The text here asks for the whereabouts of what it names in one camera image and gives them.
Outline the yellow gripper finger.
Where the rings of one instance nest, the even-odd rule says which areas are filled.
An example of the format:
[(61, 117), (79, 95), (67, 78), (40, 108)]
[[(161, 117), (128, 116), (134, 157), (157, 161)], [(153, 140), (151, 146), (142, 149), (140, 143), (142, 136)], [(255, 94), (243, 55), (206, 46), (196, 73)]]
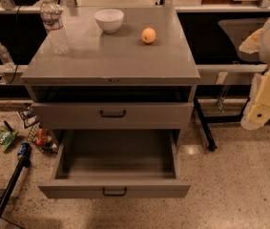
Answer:
[(270, 70), (256, 73), (252, 80), (249, 101), (240, 121), (242, 128), (256, 130), (270, 119)]
[(260, 50), (260, 36), (263, 33), (263, 28), (254, 31), (248, 36), (239, 46), (241, 52), (252, 54)]

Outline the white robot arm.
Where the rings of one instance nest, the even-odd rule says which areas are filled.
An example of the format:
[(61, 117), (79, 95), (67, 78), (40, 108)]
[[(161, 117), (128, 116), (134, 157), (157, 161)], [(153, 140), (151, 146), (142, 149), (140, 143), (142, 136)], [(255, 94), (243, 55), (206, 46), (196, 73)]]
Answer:
[(241, 52), (257, 52), (260, 61), (267, 64), (264, 74), (256, 73), (251, 83), (240, 125), (246, 130), (256, 130), (270, 119), (270, 17), (261, 29), (253, 32), (239, 46)]

